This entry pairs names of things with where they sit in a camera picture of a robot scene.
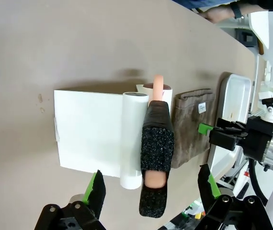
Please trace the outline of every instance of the beige tabletop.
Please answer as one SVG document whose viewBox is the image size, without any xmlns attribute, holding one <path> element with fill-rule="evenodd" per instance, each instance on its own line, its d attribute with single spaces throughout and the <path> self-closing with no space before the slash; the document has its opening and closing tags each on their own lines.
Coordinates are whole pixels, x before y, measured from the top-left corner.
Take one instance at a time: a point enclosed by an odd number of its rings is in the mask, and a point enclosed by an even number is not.
<svg viewBox="0 0 273 230">
<path fill-rule="evenodd" d="M 59 166 L 53 90 L 124 92 L 162 74 L 174 93 L 254 76 L 254 56 L 171 0 L 0 0 L 0 230 L 31 230 L 46 204 L 65 206 L 91 174 Z M 108 230 L 155 230 L 198 196 L 207 155 L 169 178 L 162 218 L 138 213 L 140 189 L 105 177 Z"/>
</svg>

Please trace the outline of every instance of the black cable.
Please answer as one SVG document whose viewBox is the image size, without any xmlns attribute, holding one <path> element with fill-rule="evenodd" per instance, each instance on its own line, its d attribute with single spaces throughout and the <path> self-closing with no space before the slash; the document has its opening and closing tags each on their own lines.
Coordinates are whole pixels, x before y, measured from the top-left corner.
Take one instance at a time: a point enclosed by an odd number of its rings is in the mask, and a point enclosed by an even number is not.
<svg viewBox="0 0 273 230">
<path fill-rule="evenodd" d="M 255 191 L 256 196 L 259 197 L 263 205 L 266 206 L 267 199 L 260 189 L 257 176 L 256 176 L 255 166 L 256 166 L 256 161 L 252 158 L 249 158 L 250 182 L 251 182 L 252 188 Z"/>
</svg>

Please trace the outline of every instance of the paper roll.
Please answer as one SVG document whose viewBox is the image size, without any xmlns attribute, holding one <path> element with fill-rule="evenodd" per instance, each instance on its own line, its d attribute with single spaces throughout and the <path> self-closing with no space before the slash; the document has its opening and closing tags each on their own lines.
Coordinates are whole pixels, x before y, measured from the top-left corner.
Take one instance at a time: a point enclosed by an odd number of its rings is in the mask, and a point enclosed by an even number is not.
<svg viewBox="0 0 273 230">
<path fill-rule="evenodd" d="M 123 94 L 120 184 L 137 189 L 142 184 L 140 169 L 141 137 L 149 96 L 139 92 Z"/>
<path fill-rule="evenodd" d="M 149 88 L 144 87 L 144 85 L 136 85 L 136 90 L 141 93 L 145 93 L 149 96 L 149 101 L 152 100 L 152 88 L 150 88 L 151 85 L 149 84 Z M 163 96 L 162 100 L 167 102 L 169 105 L 169 110 L 171 113 L 171 100 L 173 98 L 173 89 L 169 87 L 169 89 L 164 89 L 163 90 Z"/>
</svg>

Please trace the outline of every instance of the wristwatch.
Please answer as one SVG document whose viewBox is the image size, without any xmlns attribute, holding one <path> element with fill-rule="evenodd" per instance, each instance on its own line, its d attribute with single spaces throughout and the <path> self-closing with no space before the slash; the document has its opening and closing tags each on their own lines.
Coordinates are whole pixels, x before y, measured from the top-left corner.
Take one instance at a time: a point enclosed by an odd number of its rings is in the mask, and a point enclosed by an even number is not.
<svg viewBox="0 0 273 230">
<path fill-rule="evenodd" d="M 232 11 L 234 12 L 235 19 L 238 19 L 238 18 L 243 19 L 244 18 L 244 16 L 242 15 L 242 12 L 240 10 L 240 7 L 236 1 L 232 2 L 230 4 L 230 7 L 231 7 Z"/>
</svg>

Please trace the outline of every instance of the white label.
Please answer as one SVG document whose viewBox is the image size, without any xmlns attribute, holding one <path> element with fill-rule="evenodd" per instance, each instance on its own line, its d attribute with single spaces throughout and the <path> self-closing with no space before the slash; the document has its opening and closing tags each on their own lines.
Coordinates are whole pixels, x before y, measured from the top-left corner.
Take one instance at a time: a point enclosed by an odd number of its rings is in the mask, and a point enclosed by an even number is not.
<svg viewBox="0 0 273 230">
<path fill-rule="evenodd" d="M 198 104 L 198 113 L 202 114 L 204 112 L 205 112 L 205 102 L 201 103 L 201 104 Z"/>
</svg>

